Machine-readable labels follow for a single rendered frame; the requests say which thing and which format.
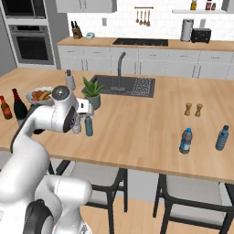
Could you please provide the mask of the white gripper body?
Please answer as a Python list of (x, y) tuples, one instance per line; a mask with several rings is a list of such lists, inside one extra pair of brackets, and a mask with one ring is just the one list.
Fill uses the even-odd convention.
[(75, 121), (75, 124), (74, 126), (72, 127), (72, 131), (75, 133), (75, 134), (78, 134), (81, 132), (81, 125), (80, 125), (80, 117), (77, 116), (76, 118), (76, 121)]

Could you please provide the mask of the small clear blue plastic bottle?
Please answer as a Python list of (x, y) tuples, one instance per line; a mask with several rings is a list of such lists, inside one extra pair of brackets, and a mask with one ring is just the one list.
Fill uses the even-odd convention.
[(85, 129), (87, 136), (93, 136), (92, 119), (90, 116), (85, 118)]

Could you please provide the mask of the green potted plant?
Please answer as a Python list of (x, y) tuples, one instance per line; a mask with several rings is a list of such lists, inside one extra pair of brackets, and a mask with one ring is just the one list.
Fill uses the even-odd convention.
[(99, 86), (98, 81), (88, 81), (85, 77), (82, 80), (84, 83), (84, 90), (82, 91), (84, 97), (90, 102), (94, 110), (99, 109), (101, 107), (100, 91), (103, 86)]

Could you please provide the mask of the grey soap dispenser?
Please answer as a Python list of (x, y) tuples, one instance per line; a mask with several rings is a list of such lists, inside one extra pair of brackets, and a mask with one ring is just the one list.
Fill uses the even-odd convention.
[(72, 90), (76, 89), (74, 77), (69, 69), (66, 70), (66, 86)]

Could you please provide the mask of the bowl of fruit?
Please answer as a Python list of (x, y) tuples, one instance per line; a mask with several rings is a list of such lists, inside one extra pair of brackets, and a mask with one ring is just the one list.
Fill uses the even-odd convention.
[(54, 103), (52, 100), (52, 90), (52, 87), (35, 88), (26, 94), (26, 99), (31, 104), (52, 106)]

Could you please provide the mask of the dark red wine bottle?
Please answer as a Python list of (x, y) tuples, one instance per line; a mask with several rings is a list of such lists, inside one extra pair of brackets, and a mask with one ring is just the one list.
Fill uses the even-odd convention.
[(27, 117), (27, 107), (20, 99), (17, 90), (12, 89), (14, 94), (14, 112), (18, 120), (24, 120)]

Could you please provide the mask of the black chair grey seat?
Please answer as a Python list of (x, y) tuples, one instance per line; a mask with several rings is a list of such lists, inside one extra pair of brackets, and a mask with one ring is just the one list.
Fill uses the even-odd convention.
[(218, 229), (228, 234), (234, 219), (234, 185), (224, 184), (231, 204), (222, 205), (219, 182), (175, 175), (159, 175), (154, 201), (156, 217), (159, 198), (165, 201), (160, 234), (166, 234), (169, 221)]
[(71, 176), (91, 183), (92, 195), (87, 205), (108, 210), (109, 231), (114, 234), (113, 202), (118, 191), (123, 192), (124, 211), (128, 211), (128, 170), (76, 162)]

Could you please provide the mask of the dark grey sink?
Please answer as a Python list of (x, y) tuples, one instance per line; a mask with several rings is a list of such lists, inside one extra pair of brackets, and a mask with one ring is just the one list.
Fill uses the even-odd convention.
[[(152, 78), (121, 76), (121, 78), (118, 79), (117, 76), (94, 75), (90, 81), (92, 83), (98, 82), (98, 87), (102, 86), (100, 94), (124, 95), (145, 98), (154, 97), (155, 79)], [(118, 85), (124, 87), (125, 91), (118, 92), (116, 90), (111, 90), (111, 87), (117, 87)]]

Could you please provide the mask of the grey tap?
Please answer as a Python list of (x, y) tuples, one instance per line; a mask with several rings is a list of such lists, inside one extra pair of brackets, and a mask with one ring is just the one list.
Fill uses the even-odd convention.
[(118, 85), (112, 85), (111, 86), (111, 91), (116, 91), (116, 92), (125, 92), (126, 88), (121, 86), (121, 76), (122, 76), (122, 60), (125, 57), (126, 53), (123, 52), (119, 59), (118, 59), (118, 66), (117, 66), (117, 78), (118, 78)]

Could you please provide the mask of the red glass sauce bottle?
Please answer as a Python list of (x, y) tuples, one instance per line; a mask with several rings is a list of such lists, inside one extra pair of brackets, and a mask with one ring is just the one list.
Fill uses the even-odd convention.
[(0, 95), (0, 101), (1, 101), (1, 109), (3, 112), (3, 115), (5, 117), (6, 120), (10, 120), (13, 118), (12, 112), (10, 110), (9, 105), (6, 103), (5, 98)]

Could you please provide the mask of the white base cupboards run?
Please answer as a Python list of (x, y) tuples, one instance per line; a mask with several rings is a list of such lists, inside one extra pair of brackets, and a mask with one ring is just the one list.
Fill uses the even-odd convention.
[(233, 52), (82, 46), (59, 46), (58, 52), (62, 69), (116, 73), (118, 59), (125, 52), (122, 73), (234, 79)]

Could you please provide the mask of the wooden knife block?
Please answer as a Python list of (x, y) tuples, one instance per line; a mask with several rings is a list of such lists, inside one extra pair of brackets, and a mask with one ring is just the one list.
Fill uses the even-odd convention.
[(80, 27), (77, 25), (76, 21), (71, 22), (71, 30), (72, 30), (72, 33), (73, 33), (73, 37), (75, 39), (82, 38), (82, 33), (80, 31)]

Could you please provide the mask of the black hob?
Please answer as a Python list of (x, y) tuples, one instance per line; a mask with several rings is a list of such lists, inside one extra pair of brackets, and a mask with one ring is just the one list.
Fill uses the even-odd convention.
[(118, 37), (113, 45), (168, 47), (168, 39)]

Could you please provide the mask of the dark plastic bottle blue label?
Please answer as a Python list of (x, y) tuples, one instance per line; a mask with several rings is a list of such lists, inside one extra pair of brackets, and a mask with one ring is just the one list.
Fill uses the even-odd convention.
[(190, 151), (190, 145), (192, 142), (192, 131), (190, 128), (186, 128), (182, 134), (182, 139), (181, 139), (181, 143), (179, 146), (179, 151), (182, 154), (188, 154)]

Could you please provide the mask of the wooden pepper shaker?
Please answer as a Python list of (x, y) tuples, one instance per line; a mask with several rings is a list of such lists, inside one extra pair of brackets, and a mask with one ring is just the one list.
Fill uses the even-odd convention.
[(195, 113), (196, 117), (200, 117), (202, 107), (203, 107), (203, 104), (201, 104), (201, 103), (197, 104), (197, 111)]

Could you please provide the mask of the steel microwave oven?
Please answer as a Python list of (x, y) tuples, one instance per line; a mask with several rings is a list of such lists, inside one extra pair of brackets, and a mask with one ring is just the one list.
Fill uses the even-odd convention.
[(45, 19), (43, 0), (1, 0), (7, 17)]

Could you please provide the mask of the silver canister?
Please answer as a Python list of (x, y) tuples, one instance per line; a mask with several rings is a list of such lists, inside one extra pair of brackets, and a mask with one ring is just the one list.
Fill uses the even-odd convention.
[(182, 29), (181, 29), (181, 41), (189, 41), (191, 37), (192, 28), (194, 25), (193, 19), (184, 19), (182, 23)]

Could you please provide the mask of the tall blue plastic bottle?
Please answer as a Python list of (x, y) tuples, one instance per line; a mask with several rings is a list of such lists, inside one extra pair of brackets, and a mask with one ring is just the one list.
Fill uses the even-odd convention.
[(216, 149), (222, 151), (229, 137), (229, 127), (227, 125), (223, 126), (223, 129), (218, 134), (218, 139), (216, 142)]

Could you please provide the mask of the black toaster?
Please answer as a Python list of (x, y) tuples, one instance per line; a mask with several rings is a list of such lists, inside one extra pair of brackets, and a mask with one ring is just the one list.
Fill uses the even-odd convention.
[(191, 33), (191, 41), (208, 43), (211, 38), (210, 28), (193, 28)]

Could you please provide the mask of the grey wall cupboards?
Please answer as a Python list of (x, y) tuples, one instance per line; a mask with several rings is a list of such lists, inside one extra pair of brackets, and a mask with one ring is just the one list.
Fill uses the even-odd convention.
[(117, 0), (56, 0), (59, 13), (114, 13)]

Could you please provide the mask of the white wall shelf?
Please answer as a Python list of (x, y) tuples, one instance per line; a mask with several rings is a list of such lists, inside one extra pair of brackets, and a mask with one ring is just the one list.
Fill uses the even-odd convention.
[(204, 9), (198, 9), (198, 10), (186, 10), (186, 9), (173, 9), (173, 14), (226, 14), (227, 12), (221, 9), (218, 10), (204, 10)]

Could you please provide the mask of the grey wall cupboard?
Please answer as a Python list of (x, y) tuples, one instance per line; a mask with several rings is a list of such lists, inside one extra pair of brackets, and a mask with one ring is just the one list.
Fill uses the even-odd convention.
[(234, 0), (223, 0), (221, 9), (227, 14), (234, 14)]

